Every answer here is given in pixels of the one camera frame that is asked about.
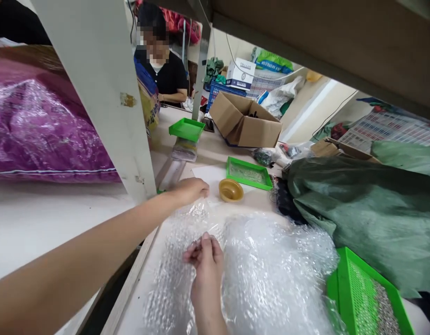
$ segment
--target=purple plastic bag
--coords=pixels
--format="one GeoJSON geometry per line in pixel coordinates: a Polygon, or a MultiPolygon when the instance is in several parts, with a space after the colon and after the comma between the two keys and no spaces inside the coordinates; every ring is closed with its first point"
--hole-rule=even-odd
{"type": "Polygon", "coordinates": [[[120,182],[51,47],[0,48],[0,179],[120,182]]]}

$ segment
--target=green mesh tray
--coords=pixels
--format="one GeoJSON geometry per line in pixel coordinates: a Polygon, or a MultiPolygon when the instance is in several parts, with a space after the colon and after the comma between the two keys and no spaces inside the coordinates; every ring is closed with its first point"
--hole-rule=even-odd
{"type": "Polygon", "coordinates": [[[182,118],[168,127],[168,133],[189,141],[197,142],[205,126],[206,125],[202,122],[182,118]]]}
{"type": "Polygon", "coordinates": [[[226,178],[267,191],[272,189],[272,181],[269,177],[268,169],[234,157],[228,157],[226,178]]]}
{"type": "Polygon", "coordinates": [[[336,301],[349,334],[380,335],[374,280],[386,289],[401,335],[414,335],[397,288],[347,247],[337,252],[341,259],[327,280],[327,295],[336,301]]]}

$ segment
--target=black shirt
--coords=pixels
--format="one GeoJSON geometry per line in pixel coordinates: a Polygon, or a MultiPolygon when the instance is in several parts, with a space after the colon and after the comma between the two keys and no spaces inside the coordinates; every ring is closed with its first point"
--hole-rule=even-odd
{"type": "MultiPolygon", "coordinates": [[[[139,62],[151,75],[156,85],[158,86],[159,93],[161,94],[175,94],[179,88],[188,89],[188,82],[184,64],[173,52],[170,51],[168,61],[159,70],[158,73],[150,65],[150,58],[145,50],[138,49],[134,53],[136,61],[139,62]]],[[[181,108],[180,103],[173,103],[165,101],[168,105],[181,108]]]]}

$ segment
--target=person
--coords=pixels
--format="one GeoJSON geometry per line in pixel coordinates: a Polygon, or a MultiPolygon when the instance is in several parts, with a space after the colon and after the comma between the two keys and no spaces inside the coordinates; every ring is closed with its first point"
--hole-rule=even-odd
{"type": "Polygon", "coordinates": [[[196,277],[190,291],[199,335],[228,335],[221,311],[221,279],[224,255],[216,238],[207,232],[193,242],[183,254],[192,264],[196,277]]]}
{"type": "Polygon", "coordinates": [[[188,81],[182,61],[168,48],[168,29],[162,10],[143,2],[138,9],[137,25],[142,46],[134,53],[159,90],[159,101],[181,108],[187,100],[188,81]]]}
{"type": "MultiPolygon", "coordinates": [[[[0,279],[0,335],[52,335],[106,283],[125,259],[179,207],[206,197],[201,179],[176,187],[60,245],[0,279]]],[[[196,268],[192,286],[201,335],[227,335],[221,314],[223,255],[207,233],[184,253],[196,268]]]]}

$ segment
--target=green tray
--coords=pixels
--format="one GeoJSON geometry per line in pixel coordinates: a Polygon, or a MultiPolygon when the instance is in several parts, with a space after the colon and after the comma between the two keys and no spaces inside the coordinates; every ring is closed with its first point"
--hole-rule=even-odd
{"type": "Polygon", "coordinates": [[[202,122],[182,118],[175,124],[168,127],[168,133],[189,141],[197,142],[204,130],[204,126],[205,124],[202,122]]]}
{"type": "Polygon", "coordinates": [[[376,302],[366,303],[373,302],[376,296],[372,279],[386,289],[401,335],[414,335],[397,288],[347,247],[337,249],[337,252],[341,259],[327,280],[327,295],[336,301],[349,335],[379,335],[378,305],[376,302]],[[366,331],[364,325],[357,322],[360,313],[365,313],[367,320],[370,317],[370,322],[365,324],[366,331]]]}
{"type": "Polygon", "coordinates": [[[226,163],[226,178],[233,179],[241,184],[253,186],[256,188],[261,188],[269,191],[272,189],[272,181],[269,177],[268,170],[265,167],[251,164],[234,157],[228,157],[228,161],[226,163]],[[251,180],[245,178],[244,174],[255,174],[257,176],[261,176],[262,180],[251,180]]]}

